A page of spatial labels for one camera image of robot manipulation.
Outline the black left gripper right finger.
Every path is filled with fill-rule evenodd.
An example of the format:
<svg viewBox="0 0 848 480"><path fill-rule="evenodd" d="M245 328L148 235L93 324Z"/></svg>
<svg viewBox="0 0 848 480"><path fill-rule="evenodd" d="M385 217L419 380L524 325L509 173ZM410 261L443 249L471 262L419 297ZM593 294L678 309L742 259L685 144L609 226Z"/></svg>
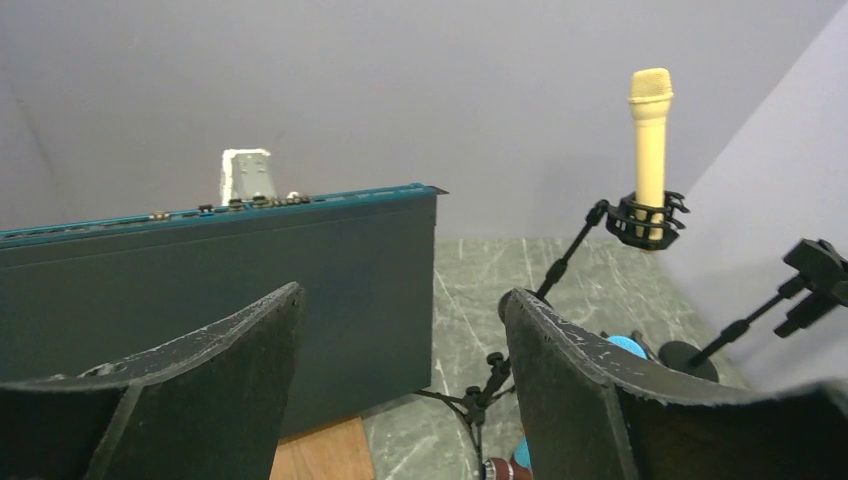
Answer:
<svg viewBox="0 0 848 480"><path fill-rule="evenodd" d="M843 479L847 384L757 392L641 359L529 292L504 297L538 479Z"/></svg>

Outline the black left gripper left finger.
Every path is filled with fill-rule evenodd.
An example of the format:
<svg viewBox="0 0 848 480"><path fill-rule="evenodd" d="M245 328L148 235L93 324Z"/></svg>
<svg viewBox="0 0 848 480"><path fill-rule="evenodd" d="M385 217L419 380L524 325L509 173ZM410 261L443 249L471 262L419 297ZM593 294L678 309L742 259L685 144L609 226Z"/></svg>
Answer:
<svg viewBox="0 0 848 480"><path fill-rule="evenodd" d="M77 376L1 386L5 479L265 479L280 438L305 291Z"/></svg>

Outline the blue microphone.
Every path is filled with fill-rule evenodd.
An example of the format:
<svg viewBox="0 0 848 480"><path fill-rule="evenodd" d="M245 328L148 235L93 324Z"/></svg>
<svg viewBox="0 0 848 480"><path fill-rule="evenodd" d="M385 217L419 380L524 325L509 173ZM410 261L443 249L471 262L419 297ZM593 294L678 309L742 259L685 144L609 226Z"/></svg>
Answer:
<svg viewBox="0 0 848 480"><path fill-rule="evenodd" d="M609 336L605 333L602 334L602 337L607 339L610 343L630 352L633 355L636 355L643 359L649 358L648 352L630 337L622 335ZM529 454L527 438L525 436L521 437L520 442L516 446L512 454L512 460L516 464L515 469L517 469L518 467L523 467L527 470L531 469L531 458Z"/></svg>

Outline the black tripod shock mount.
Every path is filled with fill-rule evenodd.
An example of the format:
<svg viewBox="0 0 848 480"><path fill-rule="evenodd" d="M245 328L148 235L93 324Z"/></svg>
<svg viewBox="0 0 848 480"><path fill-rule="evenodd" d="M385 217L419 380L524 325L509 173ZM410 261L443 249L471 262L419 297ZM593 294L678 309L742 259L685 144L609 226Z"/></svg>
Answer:
<svg viewBox="0 0 848 480"><path fill-rule="evenodd" d="M468 386L462 397L426 390L414 392L415 395L443 402L463 423L471 440L480 479L493 478L493 474L488 473L482 449L482 427L486 422L486 412L501 397L516 391L515 386L506 390L501 389L512 373L509 357L505 357L501 352L493 352L487 356L486 362L490 366L490 374L486 384L483 387Z"/></svg>

